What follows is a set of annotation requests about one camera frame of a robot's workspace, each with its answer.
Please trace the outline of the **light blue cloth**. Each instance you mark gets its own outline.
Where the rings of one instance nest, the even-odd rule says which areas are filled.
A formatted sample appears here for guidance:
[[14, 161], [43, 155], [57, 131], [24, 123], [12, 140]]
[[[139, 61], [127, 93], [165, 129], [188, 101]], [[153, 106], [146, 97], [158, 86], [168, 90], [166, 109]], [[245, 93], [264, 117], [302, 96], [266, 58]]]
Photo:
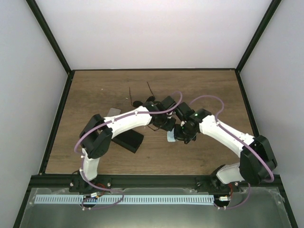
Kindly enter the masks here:
[[167, 141], [170, 143], [176, 142], [173, 129], [167, 132]]

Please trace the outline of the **round black sunglasses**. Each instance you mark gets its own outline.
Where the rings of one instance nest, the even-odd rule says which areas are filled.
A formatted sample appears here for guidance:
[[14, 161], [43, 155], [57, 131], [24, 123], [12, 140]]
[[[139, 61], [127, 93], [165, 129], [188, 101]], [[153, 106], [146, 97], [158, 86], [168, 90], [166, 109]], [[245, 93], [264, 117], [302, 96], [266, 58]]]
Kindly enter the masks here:
[[154, 95], [149, 82], [147, 81], [146, 84], [149, 88], [151, 95], [148, 96], [147, 94], [140, 94], [140, 96], [135, 100], [132, 97], [131, 87], [129, 87], [129, 99], [130, 99], [130, 104], [132, 107], [138, 108], [139, 106], [143, 105], [145, 102], [155, 102], [156, 101], [156, 96]]

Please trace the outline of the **grey glasses case green lining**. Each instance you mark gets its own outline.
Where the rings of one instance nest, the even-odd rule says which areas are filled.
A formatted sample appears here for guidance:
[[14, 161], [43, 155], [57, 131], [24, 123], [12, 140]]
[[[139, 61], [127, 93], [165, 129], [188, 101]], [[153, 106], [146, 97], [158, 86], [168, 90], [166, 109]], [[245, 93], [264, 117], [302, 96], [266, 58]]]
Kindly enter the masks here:
[[107, 117], [112, 117], [112, 116], [117, 116], [121, 113], [121, 110], [120, 109], [117, 109], [117, 108], [110, 108], [108, 114], [107, 114]]

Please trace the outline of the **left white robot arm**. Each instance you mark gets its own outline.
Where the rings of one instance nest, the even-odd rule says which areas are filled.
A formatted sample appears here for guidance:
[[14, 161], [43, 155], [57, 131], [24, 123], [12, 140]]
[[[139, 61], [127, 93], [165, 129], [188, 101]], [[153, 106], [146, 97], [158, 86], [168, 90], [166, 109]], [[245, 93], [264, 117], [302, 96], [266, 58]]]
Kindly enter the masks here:
[[171, 131], [175, 119], [171, 116], [181, 100], [176, 102], [171, 96], [161, 102], [146, 101], [132, 111], [116, 116], [94, 115], [83, 131], [74, 150], [82, 147], [83, 163], [79, 169], [82, 177], [80, 186], [87, 192], [97, 186], [97, 168], [100, 158], [107, 153], [113, 138], [140, 126], [154, 125], [157, 129]]

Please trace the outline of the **black geometric glasses case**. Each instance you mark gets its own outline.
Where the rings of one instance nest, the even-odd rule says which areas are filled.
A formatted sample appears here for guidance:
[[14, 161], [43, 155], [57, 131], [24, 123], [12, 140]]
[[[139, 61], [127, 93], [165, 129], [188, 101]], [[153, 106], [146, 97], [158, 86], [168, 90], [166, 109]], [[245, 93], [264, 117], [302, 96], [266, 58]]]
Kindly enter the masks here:
[[141, 146], [144, 135], [135, 130], [128, 130], [112, 139], [112, 141], [132, 153], [136, 153]]

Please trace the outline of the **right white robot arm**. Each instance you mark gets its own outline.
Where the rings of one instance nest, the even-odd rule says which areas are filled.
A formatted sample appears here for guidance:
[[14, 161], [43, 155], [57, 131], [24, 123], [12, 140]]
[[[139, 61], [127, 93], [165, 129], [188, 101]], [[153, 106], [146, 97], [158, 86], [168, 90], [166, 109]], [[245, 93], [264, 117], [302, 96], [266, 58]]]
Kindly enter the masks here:
[[201, 133], [238, 156], [239, 162], [223, 165], [215, 171], [215, 177], [211, 179], [214, 190], [223, 191], [229, 183], [237, 181], [249, 184], [274, 181], [273, 170], [277, 167], [277, 161], [266, 137], [242, 133], [220, 121], [211, 112], [205, 109], [194, 111], [185, 102], [177, 106], [175, 113], [181, 121], [174, 127], [175, 140], [188, 144]]

